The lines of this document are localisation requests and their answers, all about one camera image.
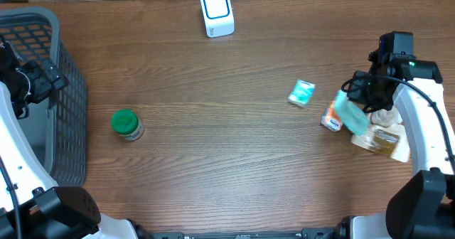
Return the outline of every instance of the wood grain surface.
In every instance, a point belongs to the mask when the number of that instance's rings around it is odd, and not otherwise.
[[[103,213],[150,231],[298,230],[385,210],[411,164],[319,122],[368,70],[384,33],[414,33],[438,63],[455,121],[455,0],[232,0],[236,31],[208,39],[199,0],[42,4],[90,91],[85,188]],[[19,7],[2,4],[0,8]],[[287,102],[296,80],[309,105]],[[144,136],[110,127],[131,108]]]

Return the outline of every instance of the gray plastic basket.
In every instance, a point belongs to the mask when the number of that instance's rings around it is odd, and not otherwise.
[[[21,58],[40,63],[51,58],[69,84],[40,104],[19,124],[44,169],[60,186],[85,182],[87,86],[65,46],[54,13],[42,7],[0,11],[0,33]]]

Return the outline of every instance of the wooden table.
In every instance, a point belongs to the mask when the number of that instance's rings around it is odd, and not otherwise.
[[[90,90],[85,188],[150,231],[298,230],[385,210],[410,164],[319,125],[384,33],[414,33],[455,118],[455,0],[232,0],[236,31],[208,39],[199,0],[42,4]],[[2,4],[7,9],[23,6]],[[307,108],[287,102],[316,84]],[[114,112],[144,121],[133,143]]]

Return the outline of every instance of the glass jar with green lid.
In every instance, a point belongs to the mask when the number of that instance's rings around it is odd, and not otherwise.
[[[144,125],[133,111],[117,111],[111,120],[112,129],[128,141],[134,141],[144,133]]]

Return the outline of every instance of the green lid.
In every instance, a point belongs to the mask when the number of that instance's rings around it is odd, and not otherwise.
[[[119,110],[112,117],[111,125],[116,133],[129,135],[139,126],[139,119],[131,110]]]

